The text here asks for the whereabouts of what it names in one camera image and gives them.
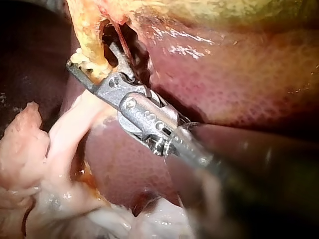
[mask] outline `screw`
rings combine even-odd
[[[129,98],[127,101],[126,101],[126,108],[128,109],[133,109],[136,105],[136,100],[134,98]]]

